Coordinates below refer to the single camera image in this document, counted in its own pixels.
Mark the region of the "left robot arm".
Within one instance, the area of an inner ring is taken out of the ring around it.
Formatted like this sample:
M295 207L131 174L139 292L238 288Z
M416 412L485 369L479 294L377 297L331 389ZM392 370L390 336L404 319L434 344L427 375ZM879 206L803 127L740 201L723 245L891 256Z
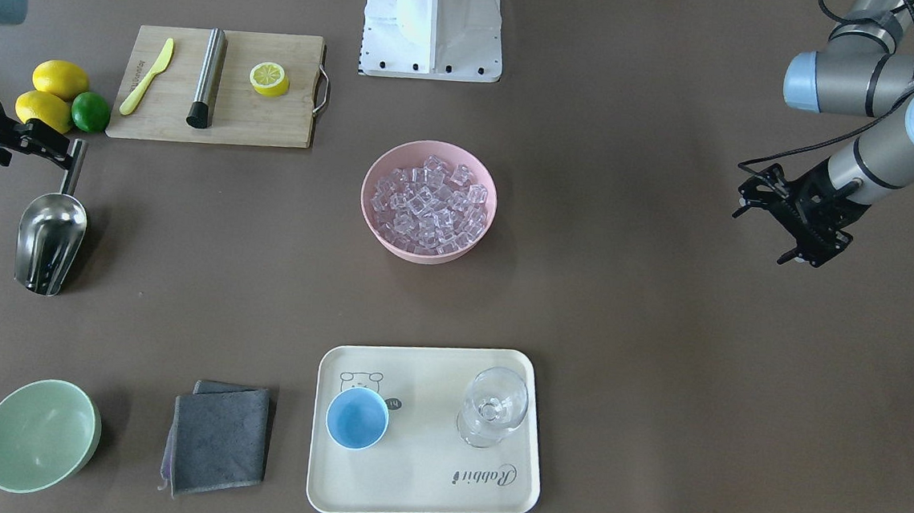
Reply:
M779 258L823 266L851 244L847 228L890 192L914 183L914 53L898 52L914 34L914 0L856 0L848 13L830 12L836 26L821 51L790 61L782 92L799 111L864 116L838 136L840 149L795 179L778 158L740 163L738 214L768 212L795 245Z

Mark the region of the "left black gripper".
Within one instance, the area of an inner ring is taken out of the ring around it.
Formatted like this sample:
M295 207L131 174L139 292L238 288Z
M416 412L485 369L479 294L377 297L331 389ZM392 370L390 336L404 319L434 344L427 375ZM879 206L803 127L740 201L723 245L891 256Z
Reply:
M870 208L850 198L862 188L862 182L852 179L836 188L824 167L814 167L794 180L785 175L780 164L751 172L738 188L740 207L732 216L739 218L751 209L769 212L796 240L777 264L799 261L814 268L823 266L854 241L844 228Z

